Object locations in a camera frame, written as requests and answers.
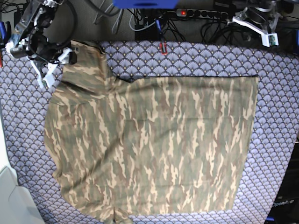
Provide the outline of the image-right robot arm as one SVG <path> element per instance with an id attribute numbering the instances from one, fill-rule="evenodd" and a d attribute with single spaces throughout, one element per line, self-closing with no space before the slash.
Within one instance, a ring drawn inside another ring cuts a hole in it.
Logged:
<path id="1" fill-rule="evenodd" d="M 242 10 L 236 12 L 230 22 L 258 33 L 265 47 L 279 45 L 276 27 L 279 19 L 282 18 L 283 6 L 299 3 L 297 0 L 234 0 L 232 2 Z"/>

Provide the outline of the image-left robot arm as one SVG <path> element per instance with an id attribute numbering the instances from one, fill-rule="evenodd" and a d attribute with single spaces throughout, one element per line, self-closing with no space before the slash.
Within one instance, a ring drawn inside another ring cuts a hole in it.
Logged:
<path id="1" fill-rule="evenodd" d="M 48 28 L 58 10 L 66 4 L 73 15 L 73 28 L 64 42 L 50 43 L 43 32 Z M 53 72 L 59 65 L 75 64 L 77 55 L 71 46 L 71 38 L 78 26 L 78 16 L 68 0 L 32 0 L 16 24 L 15 33 L 5 44 L 6 52 L 13 58 L 27 57 L 37 73 L 41 89 L 50 88 L 55 83 Z"/>

